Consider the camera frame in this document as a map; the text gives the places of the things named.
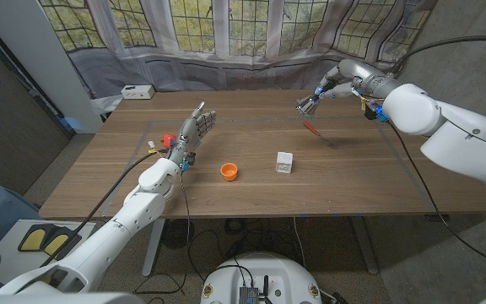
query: window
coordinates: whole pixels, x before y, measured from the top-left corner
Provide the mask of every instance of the window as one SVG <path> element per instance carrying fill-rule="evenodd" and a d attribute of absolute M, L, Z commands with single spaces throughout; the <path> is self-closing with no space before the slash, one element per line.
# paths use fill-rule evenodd
<path fill-rule="evenodd" d="M 326 12 L 327 0 L 286 0 L 280 54 L 288 54 L 312 47 L 316 32 Z"/>
<path fill-rule="evenodd" d="M 155 46 L 155 39 L 139 0 L 110 0 L 111 13 L 125 47 Z"/>
<path fill-rule="evenodd" d="M 266 55 L 268 0 L 229 1 L 229 54 Z"/>
<path fill-rule="evenodd" d="M 85 0 L 40 0 L 40 5 L 65 51 L 105 47 Z"/>
<path fill-rule="evenodd" d="M 215 53 L 211 0 L 170 0 L 170 6 L 179 49 Z"/>
<path fill-rule="evenodd" d="M 361 0 L 343 27 L 337 50 L 357 57 L 367 55 L 370 37 L 380 28 L 395 0 Z"/>
<path fill-rule="evenodd" d="M 382 47 L 380 60 L 395 62 L 408 52 L 413 40 L 421 30 L 429 11 L 414 12 L 416 3 L 406 3 L 403 24 Z"/>

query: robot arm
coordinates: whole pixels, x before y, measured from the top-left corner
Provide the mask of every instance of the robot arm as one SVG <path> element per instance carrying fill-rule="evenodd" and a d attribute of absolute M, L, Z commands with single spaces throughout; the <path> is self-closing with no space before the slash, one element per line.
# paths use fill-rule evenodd
<path fill-rule="evenodd" d="M 158 219 L 181 176 L 215 122 L 215 111 L 202 114 L 204 103 L 185 120 L 165 158 L 142 173 L 117 214 L 60 261 L 22 274 L 0 289 L 0 295 L 87 292 L 96 290 L 104 272 L 128 241 Z"/>
<path fill-rule="evenodd" d="M 348 82 L 339 84 L 342 79 Z M 402 132 L 428 137 L 421 151 L 436 164 L 486 182 L 486 117 L 434 100 L 417 86 L 401 84 L 370 65 L 342 60 L 326 73 L 314 95 L 296 101 L 296 109 L 311 116 L 320 100 L 351 94 L 385 99 L 382 106 L 367 106 Z"/>

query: table leg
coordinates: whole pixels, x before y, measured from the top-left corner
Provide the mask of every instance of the table leg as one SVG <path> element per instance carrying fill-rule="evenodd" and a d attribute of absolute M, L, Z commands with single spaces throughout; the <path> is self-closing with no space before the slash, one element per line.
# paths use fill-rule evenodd
<path fill-rule="evenodd" d="M 142 275 L 149 276 L 153 272 L 153 263 L 157 250 L 159 249 L 160 236 L 162 230 L 165 228 L 165 219 L 157 219 L 153 221 L 153 229 L 151 230 L 151 237 L 149 238 L 148 251 L 145 253 L 143 260 Z"/>
<path fill-rule="evenodd" d="M 350 221 L 352 222 L 355 238 L 358 241 L 359 250 L 363 256 L 367 272 L 372 275 L 378 274 L 380 270 L 378 269 L 375 254 L 372 251 L 372 245 L 370 244 L 369 232 L 367 231 L 365 220 L 361 216 L 355 216 L 350 217 Z"/>

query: white curtain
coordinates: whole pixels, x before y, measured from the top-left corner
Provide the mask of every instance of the white curtain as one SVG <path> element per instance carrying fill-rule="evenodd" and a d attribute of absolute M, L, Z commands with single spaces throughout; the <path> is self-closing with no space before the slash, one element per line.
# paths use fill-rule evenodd
<path fill-rule="evenodd" d="M 391 66 L 432 7 L 424 0 L 39 1 L 92 99 L 119 95 L 125 84 L 314 88 L 345 57 Z"/>

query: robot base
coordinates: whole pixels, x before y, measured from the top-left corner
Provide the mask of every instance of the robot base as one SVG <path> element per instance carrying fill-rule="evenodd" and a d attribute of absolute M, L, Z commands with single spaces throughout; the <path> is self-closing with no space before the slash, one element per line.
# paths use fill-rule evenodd
<path fill-rule="evenodd" d="M 321 303 L 318 284 L 312 275 L 295 261 L 271 252 L 247 252 L 236 257 L 240 266 L 248 269 L 254 280 L 255 292 L 263 298 L 264 276 L 268 277 L 267 298 L 272 303 Z M 219 267 L 237 265 L 232 258 Z M 249 303 L 258 304 L 258 300 L 240 299 L 240 291 L 252 294 L 251 277 L 242 269 L 247 289 L 241 289 L 243 278 L 240 269 L 229 267 L 211 273 L 202 288 L 202 304 Z"/>

